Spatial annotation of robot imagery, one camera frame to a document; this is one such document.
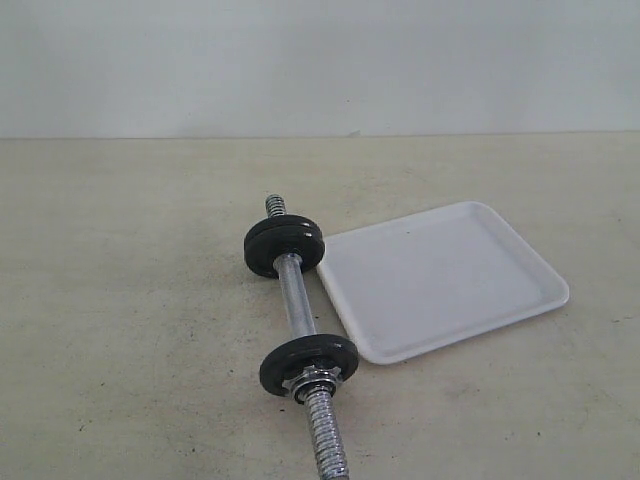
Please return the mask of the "chrome star collar nut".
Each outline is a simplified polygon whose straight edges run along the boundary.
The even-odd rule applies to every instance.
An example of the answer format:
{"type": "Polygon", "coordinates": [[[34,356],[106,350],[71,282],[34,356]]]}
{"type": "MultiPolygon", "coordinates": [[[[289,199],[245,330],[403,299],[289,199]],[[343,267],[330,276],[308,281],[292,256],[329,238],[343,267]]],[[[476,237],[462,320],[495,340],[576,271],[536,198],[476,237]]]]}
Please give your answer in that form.
{"type": "Polygon", "coordinates": [[[304,367],[297,376],[284,380],[282,387],[288,397],[298,404],[304,404],[312,393],[318,391],[333,396],[342,381],[339,367],[326,369],[312,365],[304,367]]]}

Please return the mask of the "chrome dumbbell bar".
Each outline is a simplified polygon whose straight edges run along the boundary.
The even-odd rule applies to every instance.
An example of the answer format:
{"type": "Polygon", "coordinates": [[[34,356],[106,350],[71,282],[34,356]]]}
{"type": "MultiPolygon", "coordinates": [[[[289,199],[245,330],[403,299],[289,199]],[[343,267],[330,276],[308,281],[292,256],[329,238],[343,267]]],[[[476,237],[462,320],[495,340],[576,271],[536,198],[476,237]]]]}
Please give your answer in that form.
{"type": "MultiPolygon", "coordinates": [[[[293,339],[319,334],[307,296],[302,263],[302,257],[290,247],[273,262],[293,339]]],[[[300,405],[306,409],[318,476],[321,479],[348,479],[350,471],[333,404],[334,395],[318,391],[300,405]]]]}

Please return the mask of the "white plastic tray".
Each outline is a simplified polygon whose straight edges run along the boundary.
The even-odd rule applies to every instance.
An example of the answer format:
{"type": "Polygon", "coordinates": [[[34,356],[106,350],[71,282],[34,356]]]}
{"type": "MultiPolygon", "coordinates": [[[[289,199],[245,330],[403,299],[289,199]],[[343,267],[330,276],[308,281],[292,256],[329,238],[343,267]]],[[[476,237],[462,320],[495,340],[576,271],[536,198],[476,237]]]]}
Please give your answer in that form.
{"type": "Polygon", "coordinates": [[[563,307],[567,282],[465,201],[326,237],[318,274],[361,357],[390,365],[563,307]]]}

